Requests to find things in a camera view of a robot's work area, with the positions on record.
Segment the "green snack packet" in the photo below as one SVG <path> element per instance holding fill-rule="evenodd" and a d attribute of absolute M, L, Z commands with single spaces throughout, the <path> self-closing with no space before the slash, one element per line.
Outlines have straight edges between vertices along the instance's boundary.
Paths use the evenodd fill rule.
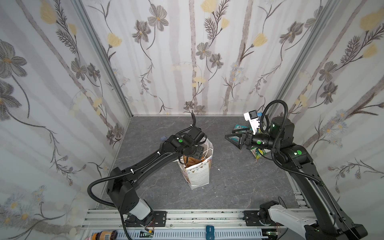
<path fill-rule="evenodd" d="M 271 152 L 268 149 L 260 149 L 260 148 L 257 148 L 257 147 L 252 147 L 250 151 L 251 151 L 251 153 L 253 154 L 253 156 L 255 157 L 256 160 L 258 160 L 260 158 L 264 158 L 266 160 L 272 160 L 270 157 L 267 156 L 268 153 Z"/>

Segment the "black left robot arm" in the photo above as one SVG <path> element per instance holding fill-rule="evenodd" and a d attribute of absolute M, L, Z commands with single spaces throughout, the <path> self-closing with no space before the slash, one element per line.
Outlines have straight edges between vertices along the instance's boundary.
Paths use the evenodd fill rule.
<path fill-rule="evenodd" d="M 151 225 L 155 218 L 154 211 L 137 195 L 136 189 L 147 177 L 173 161 L 183 164 L 183 160 L 189 162 L 190 159 L 203 158 L 203 144 L 207 135 L 196 126 L 197 120 L 193 112 L 191 116 L 193 123 L 188 128 L 161 142 L 158 150 L 137 164 L 123 170 L 115 168 L 108 177 L 90 183 L 87 188 L 89 197 L 99 204 L 116 208 L 121 216 L 136 217 L 136 223 L 142 227 Z M 93 187 L 104 182 L 107 183 L 110 202 L 98 198 L 92 191 Z"/>

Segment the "white patterned paper bag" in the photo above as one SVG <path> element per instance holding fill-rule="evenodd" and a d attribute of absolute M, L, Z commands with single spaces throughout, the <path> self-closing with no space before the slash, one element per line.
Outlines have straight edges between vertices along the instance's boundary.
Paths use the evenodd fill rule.
<path fill-rule="evenodd" d="M 185 168 L 183 157 L 177 160 L 181 173 L 192 190 L 210 183 L 210 169 L 213 160 L 214 147 L 212 142 L 208 139 L 203 144 L 203 147 L 204 152 L 202 158 L 206 158 L 205 161 L 189 168 Z"/>

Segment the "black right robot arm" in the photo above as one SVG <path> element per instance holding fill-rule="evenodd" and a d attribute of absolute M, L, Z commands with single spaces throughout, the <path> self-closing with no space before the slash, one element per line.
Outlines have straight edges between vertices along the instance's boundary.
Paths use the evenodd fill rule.
<path fill-rule="evenodd" d="M 245 113 L 251 127 L 232 131 L 225 139 L 238 149 L 258 147 L 270 150 L 271 159 L 298 184 L 315 219 L 305 220 L 276 201 L 260 205 L 258 220 L 269 226 L 280 224 L 307 240 L 360 240 L 368 231 L 344 212 L 321 179 L 305 147 L 294 143 L 295 125 L 288 119 L 288 105 L 271 101 L 259 115 Z"/>

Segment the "teal Fox's candy packet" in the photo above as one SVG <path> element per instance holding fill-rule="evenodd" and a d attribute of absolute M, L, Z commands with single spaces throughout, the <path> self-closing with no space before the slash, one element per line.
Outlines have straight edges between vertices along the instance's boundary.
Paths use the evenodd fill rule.
<path fill-rule="evenodd" d="M 232 130 L 232 134 L 237 134 L 236 136 L 232 136 L 231 139 L 239 142 L 240 136 L 243 133 L 246 133 L 247 131 L 252 131 L 252 128 L 250 126 L 242 126 L 242 125 L 235 125 L 235 128 Z"/>

